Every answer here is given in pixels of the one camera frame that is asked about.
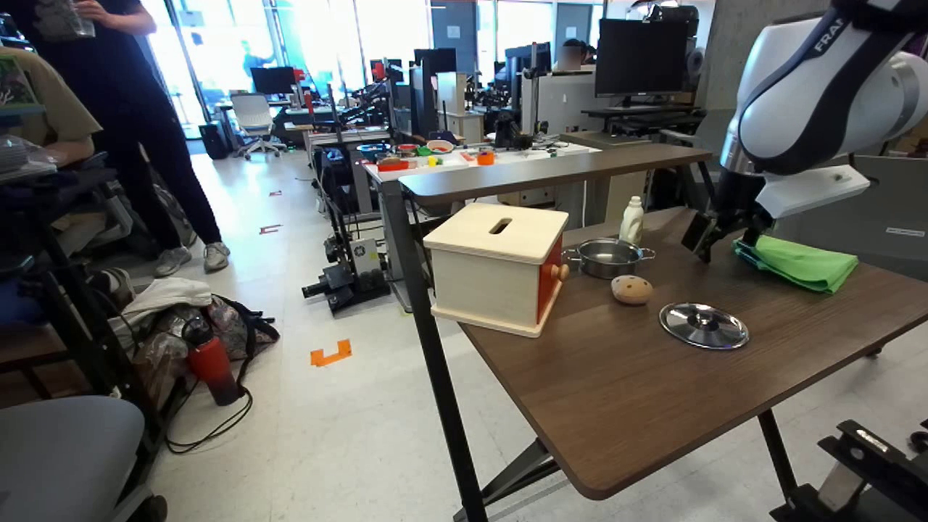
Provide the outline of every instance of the office chair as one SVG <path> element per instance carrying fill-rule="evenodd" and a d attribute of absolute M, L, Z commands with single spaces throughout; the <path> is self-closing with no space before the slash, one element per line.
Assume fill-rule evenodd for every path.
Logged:
<path fill-rule="evenodd" d="M 127 522 L 154 502 L 147 486 L 122 496 L 141 433 L 141 411 L 119 398 L 0 408 L 0 522 Z"/>
<path fill-rule="evenodd" d="M 270 102 L 261 93 L 231 93 L 231 112 L 237 122 L 237 131 L 251 140 L 240 157 L 250 159 L 251 153 L 272 153 L 277 157 L 286 150 L 285 141 L 272 135 L 272 112 Z"/>

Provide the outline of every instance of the green cloth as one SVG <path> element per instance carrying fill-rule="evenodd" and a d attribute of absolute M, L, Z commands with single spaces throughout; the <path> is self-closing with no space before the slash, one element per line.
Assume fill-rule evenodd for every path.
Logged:
<path fill-rule="evenodd" d="M 736 240 L 733 256 L 812 292 L 839 292 L 857 267 L 857 256 L 814 248 L 772 234 L 760 234 L 754 246 Z"/>

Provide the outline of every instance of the gray floor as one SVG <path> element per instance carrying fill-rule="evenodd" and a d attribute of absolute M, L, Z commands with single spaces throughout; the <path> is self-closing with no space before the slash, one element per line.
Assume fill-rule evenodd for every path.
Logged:
<path fill-rule="evenodd" d="M 196 170 L 231 246 L 231 267 L 205 280 L 272 314 L 285 338 L 256 359 L 247 379 L 256 408 L 235 433 L 157 462 L 151 486 L 172 502 L 172 522 L 448 520 L 457 494 L 412 320 L 390 299 L 332 320 L 321 302 L 299 292 L 325 267 L 321 240 L 331 231 L 303 153 L 251 161 L 196 153 Z M 203 277 L 196 262 L 179 275 Z M 533 436 L 457 325 L 440 321 L 440 331 L 472 459 L 488 482 Z M 314 367 L 309 350 L 331 350 L 338 338 L 351 338 L 354 357 Z M 818 483 L 830 470 L 814 443 L 839 421 L 856 417 L 905 443 L 928 417 L 926 341 L 928 328 L 918 328 L 875 362 L 856 362 L 775 408 L 801 482 Z M 231 408 L 211 407 L 196 389 L 173 421 L 173 438 L 196 438 Z M 586 502 L 563 475 L 551 475 L 491 508 L 491 515 L 750 522 L 767 520 L 779 502 L 760 430 L 746 422 L 608 502 Z"/>

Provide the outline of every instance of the metal bowl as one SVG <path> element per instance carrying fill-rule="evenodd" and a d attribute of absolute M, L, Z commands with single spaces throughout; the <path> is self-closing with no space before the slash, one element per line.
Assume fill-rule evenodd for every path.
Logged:
<path fill-rule="evenodd" d="M 634 272 L 640 262 L 649 262 L 654 253 L 647 246 L 630 246 L 615 237 L 599 237 L 578 246 L 567 262 L 579 263 L 579 269 L 591 277 L 615 277 Z"/>

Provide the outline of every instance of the wooden box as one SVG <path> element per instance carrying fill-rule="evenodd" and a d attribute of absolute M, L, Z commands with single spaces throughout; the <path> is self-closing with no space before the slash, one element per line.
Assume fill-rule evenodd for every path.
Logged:
<path fill-rule="evenodd" d="M 431 234 L 431 314 L 537 337 L 553 308 L 564 211 L 470 202 Z"/>

